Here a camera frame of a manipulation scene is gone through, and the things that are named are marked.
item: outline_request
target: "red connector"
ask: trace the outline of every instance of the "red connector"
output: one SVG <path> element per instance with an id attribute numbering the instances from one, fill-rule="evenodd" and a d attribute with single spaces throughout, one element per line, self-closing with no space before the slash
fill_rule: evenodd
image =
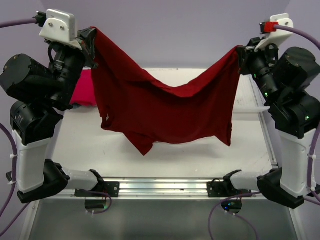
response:
<path id="1" fill-rule="evenodd" d="M 275 32 L 277 31 L 277 29 L 275 29 L 275 25 L 279 25 L 279 23 L 277 21 L 268 21 L 265 23 L 264 25 L 264 32 L 265 33 L 271 33 L 271 32 Z"/>

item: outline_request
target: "dark red cloth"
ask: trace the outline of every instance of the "dark red cloth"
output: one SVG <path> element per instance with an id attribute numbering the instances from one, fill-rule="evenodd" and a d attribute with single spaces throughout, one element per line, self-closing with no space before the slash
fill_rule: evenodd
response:
<path id="1" fill-rule="evenodd" d="M 75 90 L 73 92 L 70 104 L 79 104 L 82 106 L 96 106 L 94 84 L 91 78 L 91 70 L 83 70 Z"/>
<path id="2" fill-rule="evenodd" d="M 91 73 L 101 127 L 124 133 L 143 155 L 154 142 L 181 144 L 216 136 L 231 145 L 239 82 L 235 48 L 178 87 L 155 79 L 98 29 L 95 61 L 99 67 Z"/>

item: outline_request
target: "white tabletop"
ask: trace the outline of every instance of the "white tabletop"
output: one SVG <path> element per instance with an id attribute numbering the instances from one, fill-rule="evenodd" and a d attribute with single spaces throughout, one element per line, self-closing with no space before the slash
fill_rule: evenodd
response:
<path id="1" fill-rule="evenodd" d="M 149 72 L 162 81 L 160 70 Z M 180 79 L 177 72 L 172 72 L 174 79 Z M 189 71 L 184 81 L 201 72 L 203 69 Z M 81 107 L 65 113 L 53 161 L 73 170 L 94 169 L 103 177 L 123 178 L 214 178 L 238 169 L 270 170 L 270 156 L 258 114 L 234 113 L 232 124 L 231 147 L 208 137 L 185 144 L 155 143 L 142 156 L 123 134 L 100 128 L 97 108 Z"/>

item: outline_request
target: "purple cable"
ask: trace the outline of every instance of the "purple cable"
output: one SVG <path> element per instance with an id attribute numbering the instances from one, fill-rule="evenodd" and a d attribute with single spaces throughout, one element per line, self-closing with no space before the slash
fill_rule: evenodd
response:
<path id="1" fill-rule="evenodd" d="M 29 206 L 30 203 L 27 203 L 23 206 L 23 208 L 18 212 L 18 214 L 12 219 L 9 225 L 0 233 L 0 238 L 11 228 L 11 226 L 15 223 L 15 221 L 20 217 L 23 211 Z"/>
<path id="2" fill-rule="evenodd" d="M 102 196 L 105 196 L 105 197 L 107 197 L 107 198 L 110 199 L 109 206 L 108 206 L 106 209 L 102 210 L 102 211 L 91 212 L 91 213 L 93 213 L 94 215 L 95 215 L 95 214 L 104 214 L 106 211 L 108 211 L 108 210 L 110 209 L 110 207 L 111 207 L 111 205 L 112 205 L 112 198 L 111 198 L 111 196 L 110 196 L 109 194 L 107 194 L 107 193 L 105 193 L 105 192 L 98 192 L 98 191 L 86 191 L 86 190 L 82 190 L 82 191 L 84 191 L 84 192 L 86 192 L 86 193 L 89 193 L 89 194 L 102 195 Z"/>
<path id="3" fill-rule="evenodd" d="M 294 34 L 297 34 L 301 37 L 304 37 L 305 39 L 308 39 L 310 42 L 312 42 L 314 45 L 316 45 L 316 47 L 320 50 L 320 42 L 315 39 L 313 36 L 309 35 L 308 33 L 295 29 L 293 27 L 289 27 L 289 26 L 281 26 L 281 25 L 274 25 L 275 29 L 279 29 L 279 30 L 284 30 L 287 32 L 291 32 Z"/>
<path id="4" fill-rule="evenodd" d="M 318 201 L 312 200 L 312 199 L 307 198 L 307 197 L 304 197 L 304 200 L 309 202 L 309 203 L 313 203 L 315 205 L 319 205 L 320 206 L 320 202 L 318 202 Z"/>
<path id="5" fill-rule="evenodd" d="M 14 138 L 12 137 L 12 135 L 10 134 L 10 132 L 8 131 L 8 129 L 6 129 L 6 127 L 4 125 L 2 125 L 0 123 L 0 129 L 5 133 L 5 135 L 8 137 L 10 143 L 11 143 L 11 147 L 12 147 L 12 153 L 13 155 L 15 155 L 15 157 L 12 159 L 12 182 L 14 183 L 16 181 L 16 171 L 17 171 L 17 154 L 18 154 L 18 149 L 15 143 Z M 9 193 L 8 198 L 6 199 L 3 207 L 0 210 L 0 218 L 1 216 L 4 214 L 14 192 L 15 192 L 15 188 L 16 188 L 16 184 L 12 184 L 11 186 L 11 190 Z"/>
<path id="6" fill-rule="evenodd" d="M 305 39 L 312 42 L 320 50 L 320 42 L 317 39 L 315 39 L 313 36 L 309 35 L 308 33 L 304 32 L 304 31 L 301 31 L 301 30 L 298 30 L 298 29 L 295 29 L 292 27 L 288 27 L 288 26 L 281 26 L 281 25 L 275 25 L 274 28 L 279 29 L 279 30 L 284 30 L 287 32 L 291 32 L 291 33 L 297 34 L 301 37 L 304 37 Z M 319 135 L 320 135 L 320 123 L 314 133 L 314 136 L 313 136 L 313 139 L 311 142 L 309 157 L 308 157 L 307 186 L 310 189 L 312 187 L 312 171 L 313 171 L 313 163 L 314 163 L 312 156 L 315 154 L 315 149 L 316 149 Z M 311 191 L 311 193 L 320 202 L 320 197 L 318 196 L 318 194 L 315 191 Z"/>
<path id="7" fill-rule="evenodd" d="M 14 21 L 5 21 L 0 23 L 0 29 L 19 26 L 19 25 L 26 25 L 26 24 L 36 24 L 37 20 L 35 18 L 29 19 L 22 19 L 22 20 L 14 20 Z"/>
<path id="8" fill-rule="evenodd" d="M 258 194 L 261 194 L 261 192 L 253 192 L 253 193 L 239 194 L 239 195 L 235 195 L 235 196 L 230 196 L 230 197 L 228 197 L 228 198 L 226 198 L 226 199 L 221 200 L 219 203 L 217 203 L 217 204 L 211 209 L 211 212 L 210 212 L 209 218 L 208 218 L 208 231 L 209 231 L 211 240 L 215 240 L 215 239 L 214 239 L 214 236 L 213 236 L 213 234 L 212 234 L 212 231 L 211 231 L 211 218 L 212 218 L 212 215 L 213 215 L 214 211 L 216 210 L 216 208 L 217 208 L 218 206 L 220 206 L 222 203 L 224 203 L 224 202 L 226 202 L 226 201 L 229 201 L 229 200 L 231 200 L 231 199 L 246 198 L 246 197 L 251 197 L 251 196 L 253 196 L 253 195 L 258 195 Z M 255 239 L 256 239 L 256 240 L 259 240 L 259 239 L 260 239 L 260 238 L 259 238 L 259 235 L 258 235 L 258 232 L 257 232 L 257 229 L 256 229 L 248 220 L 246 220 L 243 216 L 240 216 L 240 215 L 237 215 L 237 214 L 236 214 L 235 216 L 236 216 L 237 218 L 239 218 L 239 219 L 242 219 L 242 220 L 245 221 L 247 224 L 249 224 L 250 227 L 251 227 L 251 228 L 253 229 L 253 231 L 254 231 Z"/>

